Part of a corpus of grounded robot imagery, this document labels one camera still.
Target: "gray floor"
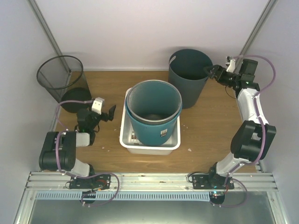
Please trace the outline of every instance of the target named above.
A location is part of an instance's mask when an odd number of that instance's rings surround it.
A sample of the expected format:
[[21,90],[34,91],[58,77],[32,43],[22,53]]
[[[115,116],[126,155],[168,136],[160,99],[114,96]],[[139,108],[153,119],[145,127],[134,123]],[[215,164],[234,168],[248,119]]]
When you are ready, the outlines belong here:
[[[225,204],[242,201],[229,193]],[[250,192],[238,208],[216,208],[208,202],[114,201],[83,208],[79,201],[37,200],[31,224],[274,224],[266,193]]]

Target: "white plastic tub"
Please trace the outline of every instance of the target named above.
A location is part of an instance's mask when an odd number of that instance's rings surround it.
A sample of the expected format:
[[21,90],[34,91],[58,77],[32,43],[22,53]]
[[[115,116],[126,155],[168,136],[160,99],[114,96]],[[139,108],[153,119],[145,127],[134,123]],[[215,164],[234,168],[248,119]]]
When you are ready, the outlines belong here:
[[124,106],[121,119],[120,143],[122,146],[127,148],[130,153],[134,154],[169,155],[181,144],[179,117],[174,127],[172,136],[167,140],[167,142],[158,147],[149,147],[143,145],[134,135],[134,130],[132,128],[130,118],[126,113],[126,108]]

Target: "wooden tabletop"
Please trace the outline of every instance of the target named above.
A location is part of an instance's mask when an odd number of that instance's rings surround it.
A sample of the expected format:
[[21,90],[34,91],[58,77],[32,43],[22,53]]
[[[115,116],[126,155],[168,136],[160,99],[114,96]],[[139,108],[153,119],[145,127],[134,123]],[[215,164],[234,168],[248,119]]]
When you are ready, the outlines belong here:
[[[230,152],[230,142],[242,121],[236,101],[215,80],[208,80],[195,106],[182,111],[180,147],[170,155],[142,155],[131,154],[119,142],[125,93],[143,80],[167,81],[168,72],[94,71],[85,75],[92,97],[105,99],[104,112],[116,105],[114,120],[100,122],[94,144],[77,148],[77,158],[96,171],[205,173]],[[77,124],[76,114],[63,109],[60,120],[70,129]],[[57,130],[63,130],[59,124]],[[255,172],[255,168],[246,166],[239,171]]]

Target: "black mesh bin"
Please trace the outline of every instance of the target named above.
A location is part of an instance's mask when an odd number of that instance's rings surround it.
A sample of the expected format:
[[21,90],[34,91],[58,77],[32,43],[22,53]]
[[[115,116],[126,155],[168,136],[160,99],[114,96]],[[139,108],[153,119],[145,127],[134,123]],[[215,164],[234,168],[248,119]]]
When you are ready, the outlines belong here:
[[[36,78],[58,103],[66,100],[92,99],[83,72],[83,64],[76,57],[63,55],[49,59],[39,67]],[[65,103],[62,107],[70,113],[76,113],[88,105]]]

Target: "vent grille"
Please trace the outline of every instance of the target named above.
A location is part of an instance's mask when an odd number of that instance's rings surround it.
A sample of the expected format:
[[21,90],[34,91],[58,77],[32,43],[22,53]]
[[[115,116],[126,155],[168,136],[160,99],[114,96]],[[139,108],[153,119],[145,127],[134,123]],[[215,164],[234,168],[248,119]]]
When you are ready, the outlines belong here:
[[[100,191],[95,199],[109,200],[114,192]],[[38,191],[37,200],[79,200],[82,191]],[[210,201],[208,192],[119,192],[114,200],[118,201]]]

